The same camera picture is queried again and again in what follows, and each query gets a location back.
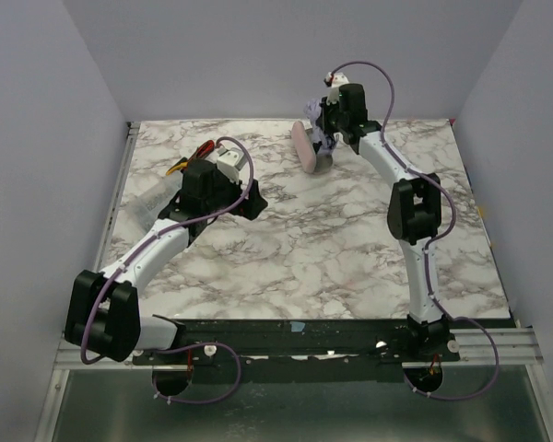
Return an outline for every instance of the marble tabletop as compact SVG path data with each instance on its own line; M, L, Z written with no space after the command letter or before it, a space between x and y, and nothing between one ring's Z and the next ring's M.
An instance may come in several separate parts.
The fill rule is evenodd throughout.
M140 293L142 315L189 319L390 319L407 314L401 249L387 230L390 189L340 145L334 167L301 170L293 120L143 122L122 208L178 158L230 135L249 147L268 208L255 221L224 215ZM446 121L390 122L388 138L417 167L435 171L459 211L437 244L439 298L454 316L508 318L509 310L453 132ZM449 220L443 202L443 225ZM137 237L120 212L108 262Z

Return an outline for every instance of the cable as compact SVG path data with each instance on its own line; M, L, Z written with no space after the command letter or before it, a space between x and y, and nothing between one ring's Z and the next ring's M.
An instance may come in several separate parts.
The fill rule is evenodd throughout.
M402 169L406 170L408 173L411 173L412 175L415 175L425 180L430 185L438 189L442 193L442 195L444 195L444 197L449 202L449 205L451 206L451 222L449 223L449 226L446 228L446 230L444 230L436 237L429 239L424 245L424 248L422 249L422 251L424 252L424 274L426 275L426 286L428 288L428 296L430 297L434 305L442 312L442 314L444 314L447 317L448 320L452 322L466 321L474 325L478 329L480 329L488 337L489 343L491 344L491 348L494 352L494 357L496 360L494 373L491 379L489 380L488 384L486 384L486 386L483 387L481 390L478 390L475 393L467 394L465 396L447 397L447 396L441 396L438 394L431 394L422 390L418 390L416 387L414 387L414 385L409 381L409 379L406 376L404 376L404 379L407 385L411 387L412 391L422 396L426 396L427 398L436 399L438 401L466 401L469 399L473 399L488 391L496 383L496 380L498 379L498 374L500 373L500 356L498 355L498 347L494 342L493 338L491 337L491 335L489 334L489 331L476 320L472 320L471 318L466 318L466 317L453 318L451 316L451 314L441 305L440 301L434 295L434 290L432 289L432 282L430 278L430 263L429 263L429 254L428 254L429 247L432 243L438 241L439 239L445 238L449 233L451 233L451 231L453 231L454 225L456 224L456 221L457 221L457 208L454 205L453 197L438 182L431 179L429 176L421 172L418 172L417 170L413 170L412 168L409 168L407 164L402 160L402 158L400 158L387 143L387 140L385 139L385 129L387 128L387 123L389 122L389 117L391 117L391 112L394 109L394 104L395 104L395 87L391 77L389 77L389 75L377 64L358 60L358 61L352 61L352 62L339 65L336 69L332 71L331 78L334 78L334 74L338 72L340 69L346 66L350 66L352 64L365 64L367 66L374 67L375 69L377 69L379 72L383 74L383 76L387 80L387 83L389 83L389 88L391 91L391 99L389 100L389 109L387 110L387 114L385 115L385 119L383 120L383 123L381 126L381 143L383 147L385 147L387 152L389 152L389 154L394 158L394 160Z
M188 357L186 358L186 374L188 379L193 375L193 350L188 351Z
M160 353L161 355L175 355L177 353L182 353L182 352L186 352L186 351L189 351L189 350L194 350L195 348L201 348L201 347L205 347L207 345L215 345L216 347L224 348L225 350L227 350L228 352L231 353L231 355L233 356L233 358L236 361L236 369L237 369L236 379L233 381L233 384L231 384L231 387L229 388L229 390L227 390L225 393L217 396L216 398L205 399L205 400L201 400L201 401L193 401L193 400L190 400L190 399L173 398L171 396L164 396L163 394L161 394L158 391L158 386L156 384L156 378L154 378L153 382L152 382L152 386L154 387L154 390L156 391L156 395L154 396L154 399L156 399L157 397L160 397L160 398L165 399L166 401L168 401L168 403L177 402L177 403L188 403L188 404L191 404L191 405L208 405L209 403L216 403L216 402L219 402L219 401L223 401L224 399L228 398L235 390L238 389L238 387L240 386L240 379L241 379L240 358L238 357L238 354L235 352L235 350L233 348L231 348L228 345L225 345L224 343L194 343L192 345L186 345L184 347L175 348L175 349L172 349L172 350L158 350L156 353Z
M201 221L206 221L207 219L215 218L220 215L224 215L231 210L235 209L238 205L240 205L245 199L246 196L248 196L248 193L250 193L250 189L253 185L253 178L254 178L254 166L252 163L252 157L250 156L250 153L248 150L243 146L242 143L240 143L235 138L232 138L230 136L222 136L216 141L216 145L219 146L219 144L223 141L229 141L239 147L246 157L246 160L248 161L248 167L250 168L250 178L248 179L248 185L243 190L243 192L240 195L240 198L238 198L233 204L229 205L225 209L221 209L216 211L213 214L200 216L198 218L188 219L186 221L182 221L179 224L174 224L172 226L166 227L161 229L160 232L158 232L157 235L152 235L151 237L146 238L140 245L137 247L133 253L131 253L127 259L119 266L117 270L115 270L112 275L109 277L109 279L104 283L104 286L99 291L99 294L96 296L96 300L94 301L94 305L92 306L92 310L90 311L90 314L88 315L88 320L86 321L86 325L84 327L84 333L82 334L82 343L80 345L80 359L82 362L86 365L94 364L96 362L99 362L104 356L96 356L92 359L88 359L87 356L87 350L88 350L88 337L90 335L90 329L92 328L92 324L94 323L94 319L96 318L96 315L99 311L99 305L104 299L104 297L107 294L107 291L111 287L113 281L115 281L119 275L123 272L123 269L126 268L127 265L131 264L139 254L146 249L152 242L154 242L158 237L161 237L163 235L166 235L169 232L172 232L172 230L176 230L181 227L190 226L191 224L200 223Z
M439 363L439 368L440 368L440 367L441 367L441 360L440 360L440 358L439 358L439 354L438 354L438 353L435 353L435 354L434 354L434 357L432 357L432 363L430 364L430 367L429 367L429 369L428 369L428 371L429 371L429 373L430 373L431 375L434 374L434 364L435 364L437 361L438 361L438 363Z
M194 151L194 153L191 155L190 158L188 159L184 158L178 163L176 163L174 166L169 168L168 171L166 172L166 175L167 176L171 175L177 170L186 169L192 160L204 159L208 157L211 154L211 152L213 152L213 150L215 150L215 143L213 143L213 140L205 141L199 147L196 148L196 150Z

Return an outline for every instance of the white wall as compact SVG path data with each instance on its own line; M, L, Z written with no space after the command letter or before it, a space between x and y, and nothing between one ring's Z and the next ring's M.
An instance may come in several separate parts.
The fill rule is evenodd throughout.
M455 125L514 313L553 388L553 1L525 0Z
M0 441L34 437L126 135L60 0L0 1Z
M65 0L133 120L295 117L338 64L369 59L396 118L454 117L520 0ZM368 68L371 113L389 102Z

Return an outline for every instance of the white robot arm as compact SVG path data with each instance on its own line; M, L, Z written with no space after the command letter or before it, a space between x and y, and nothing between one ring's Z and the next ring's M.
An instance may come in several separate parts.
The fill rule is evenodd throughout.
M115 361L123 361L134 350L176 346L182 324L157 316L140 317L137 293L194 242L213 214L233 206L229 210L233 215L255 219L267 207L256 180L249 182L249 192L242 196L244 154L225 147L218 153L216 163L205 159L189 162L182 187L151 230L121 259L99 273L85 270L76 278L65 324L68 342L81 345L88 333L86 348ZM90 319L95 304L96 315Z
M341 72L334 76L328 74L325 83L330 91L320 102L321 114L313 130L322 131L330 138L342 134L345 142L369 161L392 189L387 224L406 259L410 294L408 320L427 328L430 324L441 325L442 322L441 329L446 334L446 319L429 296L424 260L427 252L430 285L432 293L436 293L438 277L434 244L430 244L427 251L424 246L438 234L440 192L426 180L415 178L409 170L421 172L391 143L387 143L389 148L382 144L382 127L378 122L368 120L362 85L349 83ZM316 153L319 147L313 146ZM440 183L435 174L428 177Z

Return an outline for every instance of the black bracket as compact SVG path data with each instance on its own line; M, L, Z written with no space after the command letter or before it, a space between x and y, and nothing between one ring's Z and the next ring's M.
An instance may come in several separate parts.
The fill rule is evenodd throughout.
M416 322L407 315L407 329L407 353L418 359L423 355L446 352L447 343L454 339L449 320L444 315L434 322Z
M334 136L340 132L344 142L358 154L360 138L380 131L381 125L369 120L362 85L349 83L339 87L338 92L337 103L327 104L327 97L322 98L322 113L316 124L327 135Z
M102 273L88 270L74 281L64 332L69 343L82 344L88 316L105 282ZM109 308L99 308L88 335L88 349L122 362L134 350L141 332L137 289L126 281L114 282L105 299L110 301Z
M177 396L191 384L191 374L188 371L152 370L152 384L164 396Z
M428 174L435 182L441 179ZM419 239L434 238L441 225L441 191L422 178L400 180L391 192L387 226L395 239L415 245Z
M182 188L160 211L158 218L181 222L209 215L235 203L241 192L241 183L231 182L216 164L205 159L194 159L183 173ZM254 220L267 206L268 202L260 194L258 181L253 180L246 199L230 213ZM188 227L189 244L193 243L207 225L207 221L202 221Z

